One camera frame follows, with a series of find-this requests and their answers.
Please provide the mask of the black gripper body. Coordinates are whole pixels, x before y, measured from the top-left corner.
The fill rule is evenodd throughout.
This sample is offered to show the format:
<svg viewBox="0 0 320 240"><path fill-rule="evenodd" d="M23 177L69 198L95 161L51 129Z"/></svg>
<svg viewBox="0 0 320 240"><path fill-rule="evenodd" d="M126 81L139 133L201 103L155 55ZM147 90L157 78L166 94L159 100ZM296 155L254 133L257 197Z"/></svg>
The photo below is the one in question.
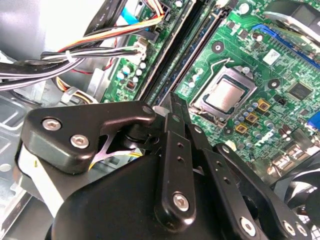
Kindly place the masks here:
<svg viewBox="0 0 320 240"><path fill-rule="evenodd" d="M229 225L209 192L205 177L195 173L196 218L179 233L164 228L154 206L159 160L133 161L70 195L51 228L53 240L233 240Z"/></svg>

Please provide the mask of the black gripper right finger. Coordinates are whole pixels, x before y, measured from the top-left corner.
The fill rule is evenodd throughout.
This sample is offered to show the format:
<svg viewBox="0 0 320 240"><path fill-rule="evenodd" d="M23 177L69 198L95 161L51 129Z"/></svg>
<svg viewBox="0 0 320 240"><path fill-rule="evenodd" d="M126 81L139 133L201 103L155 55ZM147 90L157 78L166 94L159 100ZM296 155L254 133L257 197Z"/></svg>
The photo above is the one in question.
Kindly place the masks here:
<svg viewBox="0 0 320 240"><path fill-rule="evenodd" d="M211 146L204 131L191 122L181 100L187 136L212 195L226 240L310 240L311 231L241 158L224 143Z"/></svg>

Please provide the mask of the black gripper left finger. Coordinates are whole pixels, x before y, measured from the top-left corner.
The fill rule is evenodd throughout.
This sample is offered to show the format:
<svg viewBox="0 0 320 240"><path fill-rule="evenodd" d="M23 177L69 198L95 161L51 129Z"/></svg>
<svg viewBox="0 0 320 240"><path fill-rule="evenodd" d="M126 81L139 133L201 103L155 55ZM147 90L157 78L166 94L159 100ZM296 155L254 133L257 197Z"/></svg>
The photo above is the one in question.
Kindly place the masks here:
<svg viewBox="0 0 320 240"><path fill-rule="evenodd" d="M192 147L181 99L40 108L24 120L16 163L52 216L77 190L151 157L159 160L154 213L164 227L187 227L197 215Z"/></svg>

